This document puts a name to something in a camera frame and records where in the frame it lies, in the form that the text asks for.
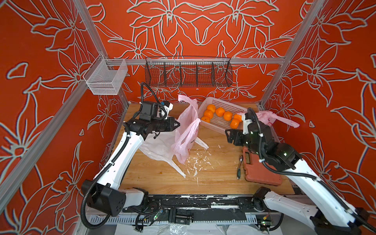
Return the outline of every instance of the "wooden tabletop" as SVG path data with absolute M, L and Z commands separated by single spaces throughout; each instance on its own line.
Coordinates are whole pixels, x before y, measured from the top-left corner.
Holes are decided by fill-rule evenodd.
M 238 104 L 251 107 L 257 111 L 255 104 Z M 176 103 L 170 116 L 178 118 L 187 104 Z M 125 116 L 125 121 L 139 110 L 139 104 L 131 104 Z M 120 142 L 124 129 L 120 131 L 116 145 Z M 152 160 L 137 150 L 119 189 L 133 187 L 142 188 L 149 194 L 254 194 L 256 190 L 265 186 L 278 194 L 294 194 L 287 177 L 282 176 L 282 185 L 271 186 L 248 182 L 244 179 L 244 169 L 241 166 L 241 178 L 236 177 L 239 165 L 240 146 L 227 143 L 226 136 L 199 126 L 198 137 L 209 148 L 194 143 L 190 156 L 185 164 L 180 164 L 176 156 L 174 162 L 184 171 L 182 177 L 173 167 L 164 161 Z

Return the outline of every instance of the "white plastic basket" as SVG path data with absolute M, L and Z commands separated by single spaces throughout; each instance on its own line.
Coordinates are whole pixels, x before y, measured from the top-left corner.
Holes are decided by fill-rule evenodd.
M 214 105 L 216 108 L 222 107 L 222 108 L 224 108 L 225 111 L 232 112 L 232 115 L 234 115 L 238 112 L 247 112 L 246 108 L 240 107 L 238 105 L 235 105 L 235 104 L 232 104 L 232 103 L 220 100 L 220 99 L 208 97 L 204 100 L 204 102 L 199 107 L 199 110 L 198 110 L 199 118 L 202 118 L 204 116 L 204 112 L 206 111 L 206 107 L 210 104 Z M 206 128 L 215 130 L 216 132 L 219 132 L 219 133 L 225 135 L 224 131 L 226 129 L 231 129 L 230 123 L 231 123 L 231 121 L 226 121 L 226 120 L 223 119 L 223 116 L 218 117 L 214 113 L 214 116 L 210 120 L 210 123 L 207 123 L 207 122 L 201 120 L 200 125 L 203 125 Z M 243 129 L 243 125 L 240 124 L 238 128 Z
M 117 95 L 127 72 L 125 60 L 114 70 L 100 55 L 83 78 L 94 95 Z

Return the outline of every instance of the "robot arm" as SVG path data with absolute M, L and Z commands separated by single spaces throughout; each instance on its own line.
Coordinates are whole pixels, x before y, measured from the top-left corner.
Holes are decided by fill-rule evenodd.
M 360 234 L 359 226 L 368 218 L 366 210 L 340 198 L 290 145 L 275 142 L 270 127 L 259 123 L 252 109 L 242 115 L 242 120 L 243 130 L 226 130 L 228 142 L 246 146 L 258 154 L 268 170 L 289 177 L 317 206 L 295 202 L 261 187 L 253 196 L 255 209 L 279 211 L 308 225 L 319 235 Z
M 81 219 L 88 228 L 97 228 L 101 225 L 92 225 L 85 220 L 85 204 L 109 216 L 117 216 L 124 207 L 141 204 L 144 192 L 138 189 L 117 191 L 128 166 L 137 149 L 149 134 L 170 132 L 180 126 L 174 117 L 168 117 L 173 104 L 168 101 L 162 103 L 145 101 L 140 111 L 133 118 L 124 122 L 126 132 L 120 140 L 110 159 L 93 180 L 85 180 L 82 191 L 85 194 L 81 207 Z

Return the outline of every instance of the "black cable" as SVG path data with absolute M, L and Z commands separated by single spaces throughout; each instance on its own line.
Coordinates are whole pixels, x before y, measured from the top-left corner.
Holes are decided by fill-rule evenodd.
M 256 113 L 254 112 L 253 109 L 251 108 L 248 108 L 247 109 L 247 113 L 250 116 L 253 116 L 254 118 L 254 121 L 257 123 L 257 126 L 258 126 L 258 130 L 259 130 L 259 135 L 260 135 L 260 138 L 259 138 L 259 144 L 258 144 L 258 155 L 259 155 L 259 158 L 261 160 L 263 160 L 264 158 L 262 157 L 261 155 L 261 143 L 262 143 L 262 136 L 263 136 L 263 133 L 261 131 L 261 127 L 260 127 L 260 123 L 259 123 L 259 120 L 257 118 L 257 115 Z M 262 162 L 262 164 L 264 165 L 264 167 L 266 169 L 268 169 L 269 171 L 275 173 L 275 174 L 281 174 L 281 175 L 286 175 L 286 176 L 299 176 L 299 177 L 307 177 L 307 178 L 311 178 L 312 180 L 316 180 L 319 184 L 321 184 L 336 200 L 337 202 L 347 211 L 349 209 L 349 206 L 338 196 L 337 193 L 334 192 L 334 190 L 329 187 L 323 180 L 321 180 L 320 178 L 316 177 L 316 176 L 313 176 L 311 174 L 305 174 L 305 173 L 297 173 L 297 172 L 288 172 L 288 171 L 277 171 L 277 170 L 274 170 L 272 168 L 270 168 L 265 160 Z M 376 228 L 373 227 L 372 225 L 370 225 L 367 221 L 363 220 L 359 215 L 357 215 L 356 213 L 351 213 L 351 215 L 357 219 L 359 222 L 361 222 L 365 227 L 367 227 L 369 230 L 371 230 L 372 232 L 376 233 Z
M 140 215 L 154 215 L 154 214 L 156 214 L 158 212 L 158 210 L 157 211 L 153 211 L 153 212 L 143 212 L 143 211 L 139 211 L 139 210 L 133 208 L 133 206 L 130 206 L 128 208 L 131 209 L 132 211 L 140 214 Z
M 141 82 L 141 103 L 144 101 L 144 96 L 143 96 L 144 95 L 144 86 L 146 86 L 149 89 L 149 91 L 153 94 L 153 96 L 154 96 L 155 100 L 157 101 L 157 103 L 160 104 L 160 102 L 159 102 L 156 94 L 154 93 L 154 91 L 150 88 L 150 86 L 148 86 L 144 82 Z
M 273 228 L 270 228 L 269 231 L 274 231 L 276 230 L 277 228 L 279 228 L 279 226 L 282 224 L 282 221 L 283 221 L 283 217 L 285 216 L 285 214 L 281 213 L 281 217 L 279 218 L 279 221 L 278 223 L 273 227 Z
M 274 231 L 274 230 L 276 230 L 277 228 L 279 228 L 279 227 L 281 226 L 281 224 L 282 224 L 282 221 L 283 221 L 283 217 L 284 217 L 284 216 L 285 216 L 285 214 L 281 213 L 281 217 L 279 218 L 278 223 L 277 223 L 274 227 L 269 228 L 269 231 Z M 260 230 L 261 230 L 261 231 L 267 231 L 268 229 L 260 227 Z
M 130 138 L 130 130 L 129 130 L 129 127 L 128 125 L 124 125 L 125 127 L 125 131 L 127 132 L 127 138 L 125 139 L 125 142 L 123 144 L 123 146 L 120 148 L 119 152 L 115 155 L 115 157 L 111 160 L 112 163 L 115 163 L 115 161 L 119 158 L 120 154 L 123 152 L 124 148 L 127 146 L 128 144 L 128 141 L 129 141 L 129 138 Z M 96 183 L 98 182 L 98 180 L 103 176 L 104 173 L 106 173 L 108 171 L 108 169 L 112 166 L 112 164 L 108 164 L 107 166 L 105 166 L 105 168 L 103 168 L 99 174 L 97 175 L 97 177 L 95 177 L 89 187 L 89 189 L 87 190 L 86 194 L 84 195 L 83 199 L 82 199 L 82 203 L 81 203 L 81 211 L 80 211 L 80 217 L 81 217 L 81 221 L 83 223 L 83 225 L 85 227 L 87 227 L 88 229 L 96 229 L 96 228 L 99 228 L 100 226 L 104 225 L 107 220 L 110 218 L 110 215 L 107 215 L 105 217 L 105 219 L 100 222 L 99 224 L 91 224 L 88 219 L 86 218 L 86 214 L 85 214 L 85 208 L 86 208 L 86 202 L 87 202 L 87 199 L 89 197 L 89 194 L 91 192 L 91 190 L 94 188 L 94 186 L 96 185 Z
M 352 216 L 354 216 L 355 219 L 357 219 L 359 222 L 361 222 L 363 224 L 364 227 L 368 228 L 369 230 L 371 230 L 372 232 L 376 233 L 376 228 L 373 227 L 372 225 L 370 225 L 367 221 L 363 220 L 362 217 L 360 217 L 359 215 L 357 215 L 356 213 L 352 213 L 351 214 Z
M 138 232 L 141 232 L 141 231 L 142 231 L 142 229 L 138 226 L 138 223 L 140 222 L 140 220 L 139 220 L 140 215 L 141 215 L 141 214 L 138 214 L 138 215 L 137 215 L 137 217 L 136 217 L 136 224 L 135 224 L 136 231 L 138 231 Z
M 83 199 L 82 199 L 82 204 L 81 204 L 81 211 L 80 211 L 80 216 L 81 216 L 81 221 L 83 223 L 83 225 L 85 227 L 87 227 L 88 229 L 97 229 L 99 228 L 100 226 L 104 225 L 107 220 L 110 218 L 110 215 L 107 215 L 105 217 L 105 219 L 100 222 L 99 224 L 91 224 L 88 219 L 86 218 L 86 214 L 85 214 L 85 207 L 86 207 L 86 201 L 89 197 L 89 194 L 91 192 L 91 190 L 94 188 L 94 186 L 96 185 L 97 181 L 102 177 L 102 175 L 112 166 L 112 164 L 108 164 L 105 168 L 103 168 L 97 177 L 95 177 L 92 181 L 92 184 L 91 186 L 89 187 L 89 189 L 87 190 L 86 194 L 84 195 Z
M 144 102 L 144 86 L 146 86 L 149 91 L 153 94 L 155 100 L 157 101 L 158 104 L 160 104 L 156 94 L 154 93 L 154 91 L 150 88 L 150 86 L 148 86 L 146 83 L 144 82 L 141 82 L 141 105 L 140 105 L 140 109 L 135 112 L 135 114 L 133 115 L 133 118 L 136 118 L 140 113 L 141 113 L 141 109 L 142 109 L 142 103 Z

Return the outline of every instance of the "orange floral wallpaper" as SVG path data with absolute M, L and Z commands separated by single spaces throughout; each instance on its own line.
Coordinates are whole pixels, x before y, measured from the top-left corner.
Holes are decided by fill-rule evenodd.
M 376 225 L 376 3 L 328 0 L 270 97 L 275 123 L 341 196 Z
M 2 183 L 98 54 L 71 0 L 2 1 L 0 19 Z M 103 165 L 123 111 L 119 96 L 87 90 L 0 215 L 0 234 L 72 233 L 81 183 Z
M 312 0 L 85 0 L 110 58 L 198 55 L 283 57 Z M 235 65 L 228 88 L 153 88 L 177 101 L 186 94 L 232 102 L 259 101 L 277 65 Z M 143 66 L 129 66 L 123 89 L 139 102 Z

